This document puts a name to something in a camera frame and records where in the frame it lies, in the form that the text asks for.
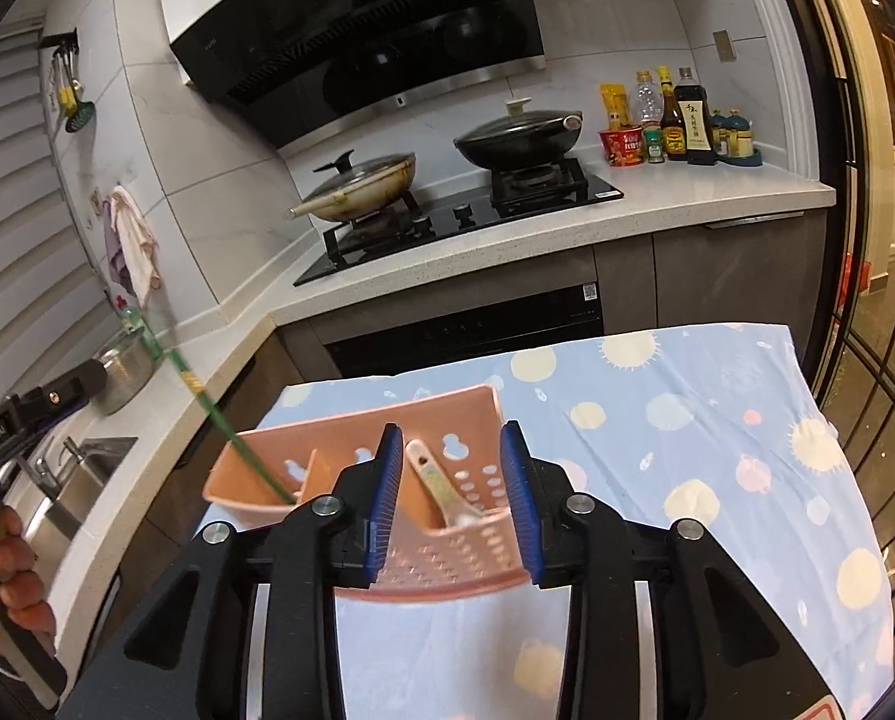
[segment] white countertop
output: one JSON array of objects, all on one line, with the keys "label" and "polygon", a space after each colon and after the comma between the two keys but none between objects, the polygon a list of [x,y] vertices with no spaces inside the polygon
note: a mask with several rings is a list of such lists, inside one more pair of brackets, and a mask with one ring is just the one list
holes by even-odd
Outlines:
[{"label": "white countertop", "polygon": [[[612,169],[585,165],[624,199],[540,215],[401,252],[294,287],[323,253],[317,242],[236,319],[182,345],[209,392],[219,397],[275,328],[397,290],[552,251],[713,221],[828,207],[833,189],[777,167],[717,165]],[[60,660],[75,674],[110,580],[167,475],[205,415],[170,365],[162,365],[131,403],[101,418],[89,407],[65,426],[84,437],[139,439],[105,488],[51,587]]]}]

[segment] wall switch plate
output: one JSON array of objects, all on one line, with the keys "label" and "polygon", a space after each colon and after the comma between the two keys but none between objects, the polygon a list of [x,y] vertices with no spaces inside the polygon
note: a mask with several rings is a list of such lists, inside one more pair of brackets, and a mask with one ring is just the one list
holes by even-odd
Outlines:
[{"label": "wall switch plate", "polygon": [[91,196],[88,198],[88,202],[91,204],[91,210],[94,211],[94,215],[96,217],[100,217],[101,207],[104,202],[101,199],[101,190],[99,190],[97,187],[94,187],[94,191],[91,192]]},{"label": "wall switch plate", "polygon": [[714,33],[714,45],[717,47],[717,56],[722,62],[737,62],[734,41],[731,40],[727,29]]}]

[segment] gas stove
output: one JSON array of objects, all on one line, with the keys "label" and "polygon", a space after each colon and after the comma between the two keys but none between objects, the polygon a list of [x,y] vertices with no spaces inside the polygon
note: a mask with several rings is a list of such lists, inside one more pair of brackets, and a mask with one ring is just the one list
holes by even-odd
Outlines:
[{"label": "gas stove", "polygon": [[326,253],[295,286],[471,230],[606,200],[624,193],[576,159],[517,172],[492,173],[487,186],[460,191],[422,207],[410,191],[382,211],[325,232]]}]

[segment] cabinet handle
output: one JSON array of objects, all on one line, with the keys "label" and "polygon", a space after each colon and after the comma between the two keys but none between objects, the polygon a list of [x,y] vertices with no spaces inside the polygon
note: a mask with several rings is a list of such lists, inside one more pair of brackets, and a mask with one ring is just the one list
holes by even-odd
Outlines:
[{"label": "cabinet handle", "polygon": [[798,218],[804,215],[804,211],[787,211],[782,214],[762,214],[757,217],[729,218],[727,221],[712,221],[704,226],[708,230],[723,230],[725,227],[740,227],[744,224],[760,224],[762,221],[774,221],[779,218]]}]

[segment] purple cloth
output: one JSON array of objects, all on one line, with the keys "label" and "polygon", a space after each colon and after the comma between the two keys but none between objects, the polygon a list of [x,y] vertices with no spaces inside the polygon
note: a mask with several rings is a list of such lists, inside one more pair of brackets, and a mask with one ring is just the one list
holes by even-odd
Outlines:
[{"label": "purple cloth", "polygon": [[110,199],[104,201],[101,210],[101,223],[104,225],[104,247],[107,250],[108,270],[110,278],[115,284],[121,285],[128,295],[134,298],[134,284],[131,283],[131,274],[128,271],[127,260],[124,259],[124,250],[121,248],[121,239],[118,230],[110,223]]}]

